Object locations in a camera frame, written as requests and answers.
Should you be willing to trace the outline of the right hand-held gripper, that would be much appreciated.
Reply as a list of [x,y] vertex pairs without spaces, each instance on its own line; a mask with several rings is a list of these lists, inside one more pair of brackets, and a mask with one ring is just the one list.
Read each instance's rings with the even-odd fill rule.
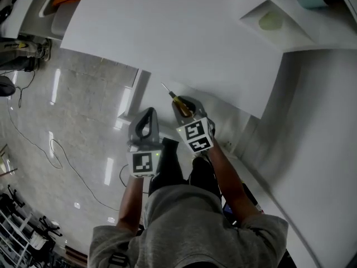
[[[176,131],[185,145],[192,153],[199,153],[214,147],[210,120],[206,117],[207,113],[203,104],[187,95],[181,95],[180,101],[173,101],[172,109],[177,123],[181,126]],[[191,122],[193,118],[201,119]]]

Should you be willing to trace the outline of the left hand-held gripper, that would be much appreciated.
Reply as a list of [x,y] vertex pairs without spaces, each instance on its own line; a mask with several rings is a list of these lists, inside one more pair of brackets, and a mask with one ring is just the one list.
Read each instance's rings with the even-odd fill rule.
[[[163,145],[159,143],[157,112],[148,107],[136,115],[129,125],[126,153],[130,174],[135,178],[154,177],[158,174]],[[151,142],[132,142],[147,139]]]

